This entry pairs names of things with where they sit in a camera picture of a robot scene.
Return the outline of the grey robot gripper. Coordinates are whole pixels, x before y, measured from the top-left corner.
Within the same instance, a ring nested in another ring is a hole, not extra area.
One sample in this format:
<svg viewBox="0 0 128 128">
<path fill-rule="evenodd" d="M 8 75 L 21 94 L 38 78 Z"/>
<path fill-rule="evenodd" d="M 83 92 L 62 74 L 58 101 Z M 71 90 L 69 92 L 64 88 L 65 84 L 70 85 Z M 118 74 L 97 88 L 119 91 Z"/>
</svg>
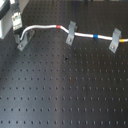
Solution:
<svg viewBox="0 0 128 128">
<path fill-rule="evenodd" d="M 20 12 L 19 0 L 10 0 L 11 19 L 13 24 L 13 31 L 18 32 L 23 28 L 22 16 Z M 15 34 L 15 41 L 17 44 L 20 43 L 20 34 Z"/>
</svg>

